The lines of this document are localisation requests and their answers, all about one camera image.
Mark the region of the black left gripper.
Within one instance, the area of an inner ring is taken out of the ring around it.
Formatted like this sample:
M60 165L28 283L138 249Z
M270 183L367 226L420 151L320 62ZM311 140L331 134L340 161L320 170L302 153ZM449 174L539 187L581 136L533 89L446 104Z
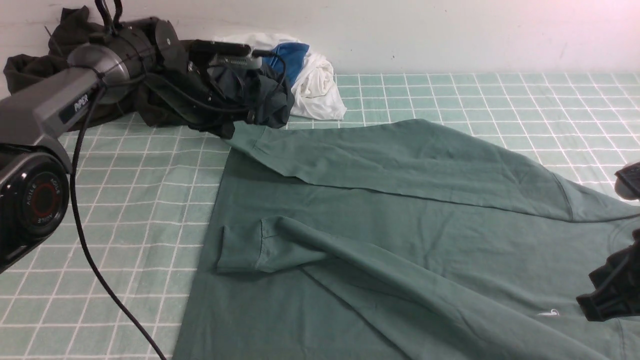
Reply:
M250 122L250 109L240 82L240 98L234 89L224 90L209 73L189 60L189 43L184 68L169 67L145 75L145 85L175 112L181 125L222 139L231 139L238 122Z

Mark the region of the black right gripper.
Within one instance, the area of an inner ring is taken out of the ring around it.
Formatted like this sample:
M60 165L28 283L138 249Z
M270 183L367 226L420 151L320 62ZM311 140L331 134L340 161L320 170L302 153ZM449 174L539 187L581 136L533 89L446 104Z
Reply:
M631 235L633 244L611 254L604 265L590 272L594 292L576 297L590 322L640 315L640 231Z

